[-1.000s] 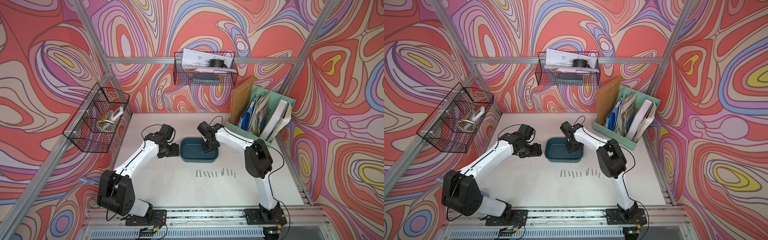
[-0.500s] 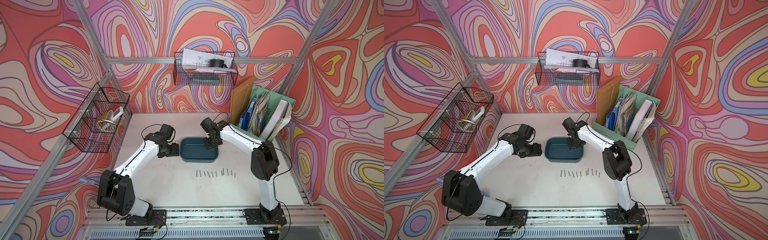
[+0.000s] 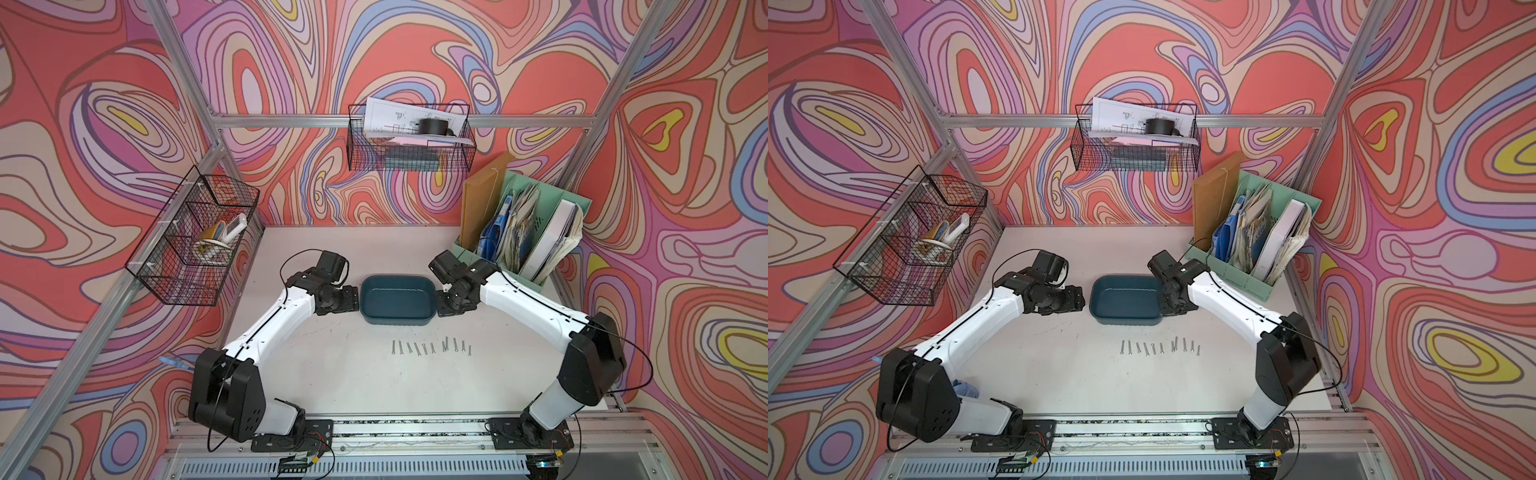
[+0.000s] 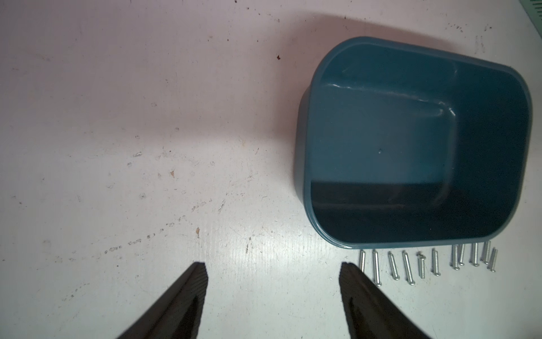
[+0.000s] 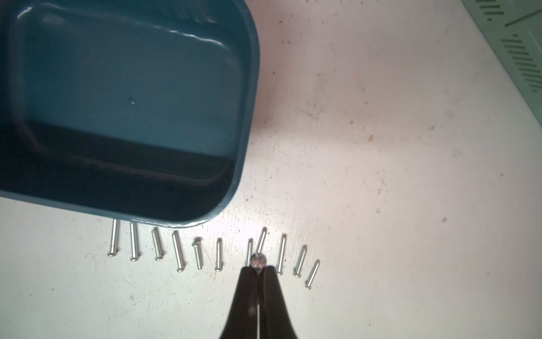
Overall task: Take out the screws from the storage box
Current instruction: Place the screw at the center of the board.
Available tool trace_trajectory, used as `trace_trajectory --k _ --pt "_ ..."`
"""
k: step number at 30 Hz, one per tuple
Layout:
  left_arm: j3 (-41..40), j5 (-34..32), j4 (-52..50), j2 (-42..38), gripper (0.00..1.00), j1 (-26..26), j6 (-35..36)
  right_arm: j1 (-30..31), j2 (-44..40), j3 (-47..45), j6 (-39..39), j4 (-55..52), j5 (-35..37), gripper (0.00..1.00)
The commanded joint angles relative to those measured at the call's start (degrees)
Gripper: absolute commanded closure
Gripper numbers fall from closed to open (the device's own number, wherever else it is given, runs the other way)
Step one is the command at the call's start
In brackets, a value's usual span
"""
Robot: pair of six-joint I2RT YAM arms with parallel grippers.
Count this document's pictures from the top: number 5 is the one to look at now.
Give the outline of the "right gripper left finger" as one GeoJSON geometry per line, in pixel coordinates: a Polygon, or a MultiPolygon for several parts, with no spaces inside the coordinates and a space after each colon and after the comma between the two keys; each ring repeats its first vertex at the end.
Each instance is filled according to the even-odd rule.
{"type": "Polygon", "coordinates": [[[244,267],[220,338],[257,338],[257,333],[258,274],[253,268],[244,267]]]}

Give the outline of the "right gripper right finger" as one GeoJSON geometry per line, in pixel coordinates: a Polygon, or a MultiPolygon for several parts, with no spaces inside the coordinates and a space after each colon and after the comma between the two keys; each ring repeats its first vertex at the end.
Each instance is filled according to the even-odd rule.
{"type": "Polygon", "coordinates": [[[297,338],[274,266],[259,274],[260,338],[297,338]]]}

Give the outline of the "eleventh silver screw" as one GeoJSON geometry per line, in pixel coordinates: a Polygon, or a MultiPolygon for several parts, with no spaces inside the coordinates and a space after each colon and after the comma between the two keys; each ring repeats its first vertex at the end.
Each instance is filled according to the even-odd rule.
{"type": "Polygon", "coordinates": [[[306,283],[305,283],[306,289],[310,290],[312,288],[313,281],[314,281],[314,279],[316,277],[316,274],[317,274],[317,272],[319,270],[319,267],[320,267],[320,260],[317,259],[315,261],[315,263],[313,264],[313,267],[312,267],[311,272],[310,272],[310,274],[308,276],[308,279],[306,280],[306,283]]]}

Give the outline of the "twelfth silver screw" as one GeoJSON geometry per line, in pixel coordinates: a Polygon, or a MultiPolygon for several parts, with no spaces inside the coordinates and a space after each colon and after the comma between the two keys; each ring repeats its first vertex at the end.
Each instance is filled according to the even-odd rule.
{"type": "Polygon", "coordinates": [[[251,256],[250,267],[255,270],[263,270],[267,266],[266,256],[262,253],[255,253],[251,256]]]}

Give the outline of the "teal plastic storage tray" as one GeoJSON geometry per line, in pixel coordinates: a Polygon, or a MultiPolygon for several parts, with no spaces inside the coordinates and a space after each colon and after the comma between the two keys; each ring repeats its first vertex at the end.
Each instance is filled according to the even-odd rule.
{"type": "Polygon", "coordinates": [[[205,223],[239,186],[259,66],[244,1],[3,1],[1,195],[205,223]]]}

